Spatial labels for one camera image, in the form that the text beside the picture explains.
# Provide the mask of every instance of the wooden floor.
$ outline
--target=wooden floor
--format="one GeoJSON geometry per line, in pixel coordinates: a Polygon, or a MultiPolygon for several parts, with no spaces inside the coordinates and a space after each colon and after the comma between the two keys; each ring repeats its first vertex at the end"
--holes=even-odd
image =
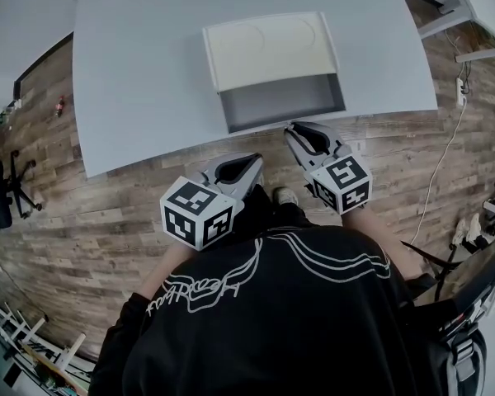
{"type": "MultiPolygon", "coordinates": [[[[418,24],[437,17],[431,5],[407,1],[418,24]]],[[[467,50],[468,43],[462,36],[460,48],[467,50]]],[[[19,163],[32,158],[37,162],[27,175],[25,189],[45,208],[28,220],[18,219],[13,208],[13,226],[0,232],[0,262],[49,315],[43,336],[64,345],[85,332],[80,352],[97,357],[120,306],[171,242],[162,233],[159,197],[180,175],[219,154],[262,153],[268,190],[291,186],[313,222],[340,222],[308,196],[281,130],[189,148],[87,179],[73,111],[72,44],[51,55],[23,81],[24,106],[12,118],[11,130],[0,127],[0,159],[6,169],[13,149],[21,151],[19,163]],[[57,118],[53,111],[60,95],[65,95],[66,107],[57,118]]],[[[453,60],[455,50],[443,34],[426,39],[424,45],[438,112],[331,122],[368,161],[374,173],[371,206],[403,239],[411,239],[415,232],[431,174],[460,115],[455,108],[455,77],[460,71],[453,60]]],[[[495,182],[495,59],[473,63],[470,82],[464,119],[437,173],[416,241],[419,247],[441,255],[448,252],[458,218],[480,211],[495,182]]],[[[130,140],[121,143],[132,144],[130,140]]],[[[0,272],[3,300],[21,308],[31,320],[40,316],[0,272]]]]}

